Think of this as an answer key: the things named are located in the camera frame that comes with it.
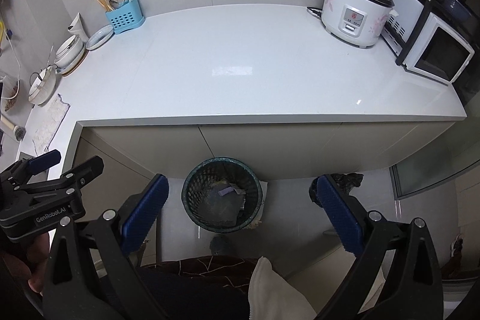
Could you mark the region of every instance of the white countertop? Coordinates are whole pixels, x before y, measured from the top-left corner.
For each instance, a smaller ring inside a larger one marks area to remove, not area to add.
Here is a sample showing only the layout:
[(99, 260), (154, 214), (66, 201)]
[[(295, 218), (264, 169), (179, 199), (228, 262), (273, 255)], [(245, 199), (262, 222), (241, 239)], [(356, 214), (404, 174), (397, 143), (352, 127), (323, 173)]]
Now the white countertop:
[[(114, 35), (59, 80), (56, 92), (71, 107), (50, 145), (62, 153), (62, 163), (50, 169), (49, 178), (61, 174), (70, 141), (76, 148), (77, 123), (466, 117), (452, 86), (406, 72), (394, 60), (383, 39), (367, 49), (352, 46), (328, 34), (304, 7), (226, 5), (147, 18), (142, 27)], [(19, 151), (35, 155), (32, 136), (50, 102), (33, 108)]]

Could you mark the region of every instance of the white rice cooker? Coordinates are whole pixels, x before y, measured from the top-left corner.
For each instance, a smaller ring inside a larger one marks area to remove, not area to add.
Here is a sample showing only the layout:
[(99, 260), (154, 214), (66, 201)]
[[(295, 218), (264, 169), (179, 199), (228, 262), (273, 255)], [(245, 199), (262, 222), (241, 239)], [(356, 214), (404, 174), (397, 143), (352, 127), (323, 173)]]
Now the white rice cooker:
[(328, 33), (361, 48), (377, 42), (393, 10), (393, 0), (325, 0), (322, 22)]

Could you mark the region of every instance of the rice cooker control panel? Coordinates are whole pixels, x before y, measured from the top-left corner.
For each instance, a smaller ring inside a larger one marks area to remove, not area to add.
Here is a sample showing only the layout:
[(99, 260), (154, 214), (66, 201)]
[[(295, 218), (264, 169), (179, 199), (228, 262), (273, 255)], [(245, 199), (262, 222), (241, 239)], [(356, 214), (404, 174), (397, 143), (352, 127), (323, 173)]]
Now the rice cooker control panel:
[(366, 13), (345, 5), (343, 19), (340, 21), (338, 28), (345, 34), (351, 35), (352, 37), (358, 37), (365, 24), (366, 18)]

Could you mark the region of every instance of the finger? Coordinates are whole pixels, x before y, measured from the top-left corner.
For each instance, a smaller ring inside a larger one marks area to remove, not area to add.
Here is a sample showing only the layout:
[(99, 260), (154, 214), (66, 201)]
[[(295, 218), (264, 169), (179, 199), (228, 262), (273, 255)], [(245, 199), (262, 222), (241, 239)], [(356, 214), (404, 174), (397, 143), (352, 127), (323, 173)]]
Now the finger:
[(30, 272), (30, 269), (20, 259), (18, 259), (13, 255), (7, 254), (4, 251), (1, 251), (0, 254), (7, 266), (8, 271), (12, 276), (21, 278), (21, 279), (29, 279), (32, 277), (32, 273)]
[(41, 234), (35, 238), (32, 245), (27, 249), (27, 259), (32, 263), (40, 263), (49, 257), (50, 239), (49, 234)]
[(28, 285), (35, 293), (40, 293), (43, 290), (43, 283), (45, 281), (45, 269), (46, 269), (47, 260), (40, 262), (37, 265), (32, 278), (28, 280)]

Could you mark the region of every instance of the metal screw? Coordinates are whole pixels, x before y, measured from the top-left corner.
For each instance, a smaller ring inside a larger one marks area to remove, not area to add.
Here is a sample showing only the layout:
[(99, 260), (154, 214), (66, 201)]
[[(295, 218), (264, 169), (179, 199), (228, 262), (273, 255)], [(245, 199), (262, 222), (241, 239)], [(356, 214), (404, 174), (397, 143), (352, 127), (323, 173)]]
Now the metal screw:
[(68, 216), (62, 217), (62, 219), (60, 220), (61, 226), (67, 226), (69, 223), (70, 223), (70, 217)]
[(416, 219), (414, 219), (413, 221), (415, 223), (416, 226), (418, 226), (419, 228), (423, 228), (425, 226), (425, 222), (423, 219), (417, 217)]
[(103, 212), (103, 219), (106, 219), (107, 221), (110, 221), (111, 219), (114, 219), (115, 216), (116, 216), (116, 213), (112, 209)]
[(370, 219), (373, 220), (373, 221), (380, 221), (382, 219), (382, 215), (379, 212), (377, 212), (376, 210), (368, 213), (368, 217), (370, 217)]

